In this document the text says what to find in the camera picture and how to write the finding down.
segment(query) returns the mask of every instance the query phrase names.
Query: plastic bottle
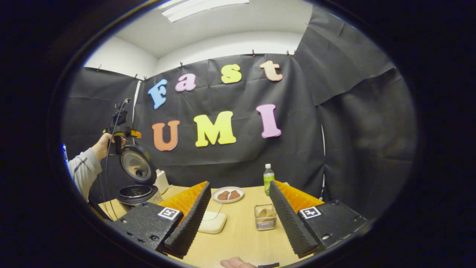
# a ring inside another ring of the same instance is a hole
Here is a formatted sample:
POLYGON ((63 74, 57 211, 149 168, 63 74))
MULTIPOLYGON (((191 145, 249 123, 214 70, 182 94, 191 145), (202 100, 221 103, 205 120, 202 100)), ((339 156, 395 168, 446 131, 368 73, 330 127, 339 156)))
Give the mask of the plastic bottle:
POLYGON ((265 172, 263 174, 265 180, 265 194, 269 196, 269 184, 274 181, 274 172, 271 170, 271 164, 265 165, 265 172))

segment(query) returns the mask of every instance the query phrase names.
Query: brown food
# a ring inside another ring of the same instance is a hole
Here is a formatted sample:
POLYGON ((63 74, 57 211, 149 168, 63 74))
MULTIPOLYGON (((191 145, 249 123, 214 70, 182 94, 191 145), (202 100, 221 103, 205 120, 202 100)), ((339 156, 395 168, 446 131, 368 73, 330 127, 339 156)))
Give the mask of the brown food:
POLYGON ((229 191, 225 191, 218 195, 218 200, 228 200, 229 191))
POLYGON ((233 190, 230 194, 230 198, 228 200, 233 200, 235 198, 240 197, 239 193, 236 190, 233 190))

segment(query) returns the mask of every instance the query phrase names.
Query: wooden table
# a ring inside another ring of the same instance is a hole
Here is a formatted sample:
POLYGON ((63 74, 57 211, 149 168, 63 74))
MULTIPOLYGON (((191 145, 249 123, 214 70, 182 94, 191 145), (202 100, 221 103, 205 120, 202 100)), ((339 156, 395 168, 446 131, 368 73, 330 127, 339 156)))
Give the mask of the wooden table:
MULTIPOLYGON (((187 189, 188 187, 171 186, 162 197, 165 199, 187 189)), ((203 268, 221 268, 220 261, 239 256, 245 262, 267 265, 279 262, 280 266, 299 261, 294 254, 284 231, 281 221, 277 221, 275 229, 256 230, 253 209, 255 205, 271 203, 271 198, 265 195, 264 186, 244 187, 245 195, 234 203, 223 204, 220 213, 227 215, 223 230, 218 234, 197 232, 195 239, 182 262, 203 268)), ((112 213, 111 204, 117 217, 121 217, 130 207, 121 204, 116 199, 102 203, 99 206, 106 213, 108 208, 111 219, 117 219, 112 213)), ((218 212, 220 204, 210 199, 207 210, 218 212)))

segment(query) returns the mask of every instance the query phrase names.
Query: ceiling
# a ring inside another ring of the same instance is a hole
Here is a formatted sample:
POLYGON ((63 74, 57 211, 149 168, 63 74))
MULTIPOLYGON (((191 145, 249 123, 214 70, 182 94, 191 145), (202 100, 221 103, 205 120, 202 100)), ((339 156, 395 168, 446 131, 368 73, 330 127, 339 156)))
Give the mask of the ceiling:
POLYGON ((127 27, 116 37, 154 55, 156 58, 221 35, 247 31, 287 31, 304 34, 312 4, 303 0, 250 0, 206 10, 174 23, 154 9, 127 27))

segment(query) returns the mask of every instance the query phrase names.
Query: open lid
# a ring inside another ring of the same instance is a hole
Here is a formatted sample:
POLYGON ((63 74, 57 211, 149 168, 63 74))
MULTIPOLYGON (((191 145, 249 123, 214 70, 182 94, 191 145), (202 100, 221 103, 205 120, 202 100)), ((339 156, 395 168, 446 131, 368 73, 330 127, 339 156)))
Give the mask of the open lid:
POLYGON ((139 145, 126 145, 120 155, 120 163, 124 171, 137 184, 153 185, 157 179, 155 167, 150 155, 139 145))

